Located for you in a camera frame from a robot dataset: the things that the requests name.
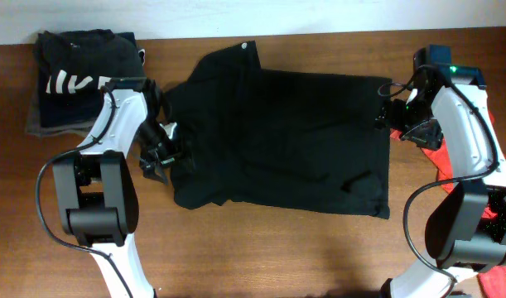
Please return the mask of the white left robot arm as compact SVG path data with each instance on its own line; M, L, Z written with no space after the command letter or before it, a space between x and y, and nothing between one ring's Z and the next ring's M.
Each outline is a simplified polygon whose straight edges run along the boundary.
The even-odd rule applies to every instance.
M88 136L51 158L61 226L75 237L74 250L96 261L112 297L154 297L138 256L135 230L139 204L128 169L138 144L142 174L166 184L165 171L187 158L171 105L148 78L114 78L99 86L103 107Z

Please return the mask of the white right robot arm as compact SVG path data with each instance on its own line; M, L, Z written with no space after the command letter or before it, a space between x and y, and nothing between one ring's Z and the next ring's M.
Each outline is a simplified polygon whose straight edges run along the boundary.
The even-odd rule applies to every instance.
M413 75L400 84L407 100L387 94L377 127L403 141L436 151L446 147L449 179L415 190L403 209L402 228L417 260L384 282L382 297L451 297L456 285L506 266L506 159L488 110L480 69L457 65L449 46L429 45L413 56ZM419 252L408 227L410 207L422 192L440 185L453 190L429 216L426 249Z

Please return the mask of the black polo shirt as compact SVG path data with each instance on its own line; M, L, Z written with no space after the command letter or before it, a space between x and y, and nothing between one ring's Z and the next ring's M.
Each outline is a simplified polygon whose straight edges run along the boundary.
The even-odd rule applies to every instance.
M205 55L165 94L187 154L171 168L175 202L387 219L390 138L374 126L385 83L268 70L252 41Z

